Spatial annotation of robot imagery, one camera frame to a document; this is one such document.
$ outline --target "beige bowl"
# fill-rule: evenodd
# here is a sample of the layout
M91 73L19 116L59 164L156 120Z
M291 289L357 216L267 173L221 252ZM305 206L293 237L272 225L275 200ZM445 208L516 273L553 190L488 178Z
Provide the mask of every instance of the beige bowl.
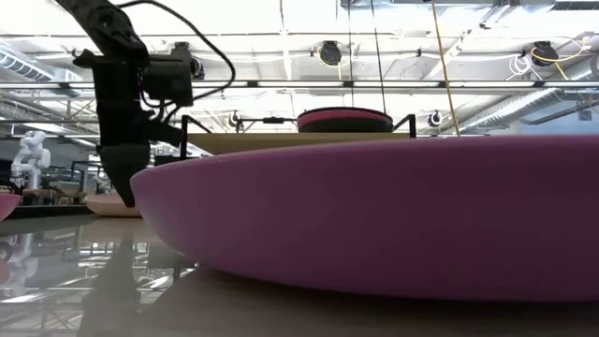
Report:
M84 202L100 216L141 217L138 208L127 208L118 194L87 196Z

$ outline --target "table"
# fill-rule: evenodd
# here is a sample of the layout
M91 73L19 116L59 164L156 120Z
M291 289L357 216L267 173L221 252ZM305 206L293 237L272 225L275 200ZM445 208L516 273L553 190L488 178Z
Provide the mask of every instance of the table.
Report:
M31 239L9 263L24 293L3 290L2 336L599 335L596 303L386 299L236 277L179 256L142 219L8 220L0 235L17 235L15 250Z

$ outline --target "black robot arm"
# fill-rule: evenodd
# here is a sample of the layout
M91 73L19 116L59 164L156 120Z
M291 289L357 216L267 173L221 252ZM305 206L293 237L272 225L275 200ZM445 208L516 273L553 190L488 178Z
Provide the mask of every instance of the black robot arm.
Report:
M94 74L102 165L127 207L135 206L131 177L150 161L150 141L175 146L181 130L151 119L153 111L139 103L144 91L151 99L180 107L193 106L194 60L185 44L169 55L149 55L127 15L108 0L56 0L102 52L90 51L73 62Z

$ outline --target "pink bowl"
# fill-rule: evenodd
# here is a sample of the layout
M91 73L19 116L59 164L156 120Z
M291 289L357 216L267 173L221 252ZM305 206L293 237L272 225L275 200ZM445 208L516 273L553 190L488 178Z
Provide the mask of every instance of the pink bowl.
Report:
M6 219L14 211L19 205L19 201L21 201L21 196L0 194L0 221Z
M294 286L599 300L599 138L373 141L225 154L133 177L171 247Z

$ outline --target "black metal frame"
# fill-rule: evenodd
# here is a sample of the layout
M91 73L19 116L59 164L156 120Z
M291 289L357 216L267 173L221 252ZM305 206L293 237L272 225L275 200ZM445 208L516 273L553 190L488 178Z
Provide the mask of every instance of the black metal frame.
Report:
M409 115L403 117L402 120L400 120L397 124L395 124L395 126L393 126L393 131L400 128L400 126L404 125L406 122L408 122L408 124L410 126L410 131L409 131L410 138L415 138L416 137L416 116L414 114L409 114Z
M247 129L246 128L243 129L244 131L247 131L250 129L250 127L252 127L252 125L254 125L257 122L262 122L264 124L270 124L270 125L283 124L285 122L291 122L291 123L297 124L298 120L295 118L282 118L282 117L238 118L237 121L235 122L235 132L236 133L240 133L243 122L251 123L250 126L247 127Z
M181 139L181 150L179 153L180 160L187 159L187 137L188 137L187 129L189 126L189 122L199 126L202 130L206 131L206 133L212 133L212 131L208 127L204 126L202 124L202 122L196 121L189 115L184 115L181 118L181 131L182 131L183 135L182 135L182 139Z
M297 120L293 119L293 118L278 118L278 117L238 119L236 127L235 127L235 131L237 133L239 133L240 124L243 122L253 122L253 123L263 122L266 124L282 124L285 122L295 123L296 121ZM187 157L187 139L188 139L188 126L189 126L190 122L199 126L202 130L206 131L206 133L212 133L212 131L209 128L207 128L206 126L204 126L201 122L196 121L194 118L190 117L189 115L184 115L181 120L182 139L181 139L181 149L180 149L180 153L179 153L179 160L188 159L188 157ZM410 126L410 131L409 131L410 138L411 139L416 138L416 116L414 114L409 114L409 115L405 116L402 120L400 120L397 124L395 124L395 126L393 126L393 131L397 130L400 126L404 125L406 122Z

